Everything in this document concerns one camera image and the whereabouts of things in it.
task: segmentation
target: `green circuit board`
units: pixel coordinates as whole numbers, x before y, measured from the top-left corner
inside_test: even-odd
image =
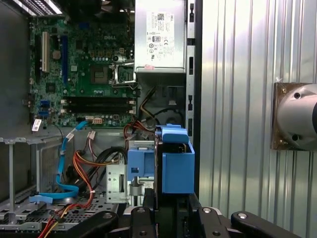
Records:
[[[124,127],[132,120],[139,92],[135,87],[114,87],[112,63],[134,58],[133,28],[129,34],[126,23],[75,24],[63,17],[39,17],[31,20],[30,29],[31,113],[35,119],[42,119],[44,125],[74,127],[89,117],[90,126],[107,128]],[[121,67],[118,71],[119,82],[132,78],[133,67]],[[111,98],[109,105],[114,105],[116,99],[123,104],[125,98],[131,105],[127,111],[114,113],[104,106],[104,110],[100,107],[81,112],[78,104],[74,112],[64,109],[71,101],[69,97],[82,98],[81,102],[93,97],[96,103]],[[93,123],[91,118],[96,118],[98,123]]]

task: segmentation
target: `ram slot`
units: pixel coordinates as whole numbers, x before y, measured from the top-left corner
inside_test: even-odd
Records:
[[[81,103],[81,104],[94,104],[94,103],[125,103],[133,104],[135,99],[131,98],[111,98],[111,97],[64,97],[67,103]]]
[[[62,36],[61,37],[61,65],[62,65],[62,79],[64,85],[67,84],[67,78],[68,78],[68,37]]]
[[[135,114],[135,101],[129,98],[65,97],[63,106],[70,113]]]

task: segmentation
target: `motherboard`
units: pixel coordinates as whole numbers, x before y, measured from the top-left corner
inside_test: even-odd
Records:
[[[133,28],[126,23],[30,21],[30,110],[44,125],[124,127],[136,115]]]

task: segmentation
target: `power supply label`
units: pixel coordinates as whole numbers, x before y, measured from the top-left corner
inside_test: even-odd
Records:
[[[174,14],[170,12],[147,12],[147,62],[173,62],[174,60]]]

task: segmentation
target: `corrugated metal panel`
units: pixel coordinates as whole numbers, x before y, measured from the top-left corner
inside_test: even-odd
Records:
[[[270,149],[273,84],[316,83],[317,1],[203,9],[200,201],[317,237],[317,156]]]

